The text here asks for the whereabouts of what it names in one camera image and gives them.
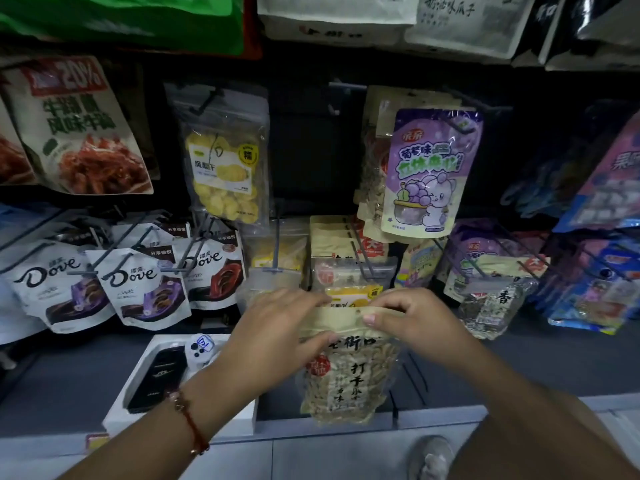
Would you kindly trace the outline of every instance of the cartoon bowl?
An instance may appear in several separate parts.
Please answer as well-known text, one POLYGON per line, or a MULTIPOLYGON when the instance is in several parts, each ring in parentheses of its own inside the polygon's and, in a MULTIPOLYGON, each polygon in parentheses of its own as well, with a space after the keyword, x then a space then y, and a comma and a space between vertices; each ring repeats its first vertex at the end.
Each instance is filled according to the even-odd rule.
POLYGON ((419 226, 422 224, 427 208, 419 203, 406 202, 404 200, 395 200, 396 220, 402 224, 410 226, 419 226))

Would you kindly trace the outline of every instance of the shoe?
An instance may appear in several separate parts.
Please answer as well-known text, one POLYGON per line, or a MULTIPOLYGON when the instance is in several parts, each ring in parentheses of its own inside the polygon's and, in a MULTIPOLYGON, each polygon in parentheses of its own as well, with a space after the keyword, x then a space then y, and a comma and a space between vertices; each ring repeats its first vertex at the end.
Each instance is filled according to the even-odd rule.
POLYGON ((424 436, 411 448, 407 480, 444 480, 453 462, 453 450, 442 436, 424 436))

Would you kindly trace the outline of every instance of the green bag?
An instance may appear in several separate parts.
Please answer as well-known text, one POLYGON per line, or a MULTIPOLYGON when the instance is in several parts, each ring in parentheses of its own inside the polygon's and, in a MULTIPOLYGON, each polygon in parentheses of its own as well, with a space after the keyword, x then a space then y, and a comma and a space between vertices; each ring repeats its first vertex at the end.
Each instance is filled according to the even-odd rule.
POLYGON ((0 0, 0 30, 227 55, 243 51, 243 0, 0 0))

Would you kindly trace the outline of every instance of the leg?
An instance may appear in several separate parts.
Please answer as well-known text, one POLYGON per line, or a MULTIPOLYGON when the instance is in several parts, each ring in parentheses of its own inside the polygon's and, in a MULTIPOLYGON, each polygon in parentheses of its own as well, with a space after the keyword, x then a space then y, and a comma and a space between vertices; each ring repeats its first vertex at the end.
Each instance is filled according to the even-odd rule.
MULTIPOLYGON (((549 397, 604 441, 620 451, 607 428, 576 396, 545 388, 549 397)), ((526 451, 514 448, 503 437, 491 416, 487 416, 471 434, 449 471, 449 480, 534 480, 542 478, 532 472, 525 461, 526 451)))

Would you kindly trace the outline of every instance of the white box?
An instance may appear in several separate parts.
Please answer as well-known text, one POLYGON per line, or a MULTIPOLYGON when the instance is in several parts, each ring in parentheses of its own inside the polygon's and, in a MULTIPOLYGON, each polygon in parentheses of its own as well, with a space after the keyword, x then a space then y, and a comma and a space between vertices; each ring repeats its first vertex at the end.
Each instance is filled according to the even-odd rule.
MULTIPOLYGON (((184 346, 191 337, 192 335, 155 335, 151 339, 149 345, 142 354, 142 357, 140 357, 140 360, 129 376, 129 379, 127 379, 127 382, 118 394, 116 401, 102 421, 102 425, 107 430, 110 437, 114 437, 119 432, 123 431, 124 428, 130 426, 144 416, 144 413, 130 413, 125 408, 125 405, 131 400, 149 366, 156 357, 156 354, 160 352, 160 350, 184 346)), ((210 337, 213 339, 217 348, 219 345, 227 342, 229 335, 210 335, 210 337)), ((191 377, 191 375, 192 374, 190 374, 188 370, 185 371, 181 382, 185 382, 189 377, 191 377)), ((255 430, 255 415, 257 411, 256 399, 249 403, 247 407, 236 414, 231 421, 224 425, 218 434, 215 435, 215 438, 252 435, 255 430)))

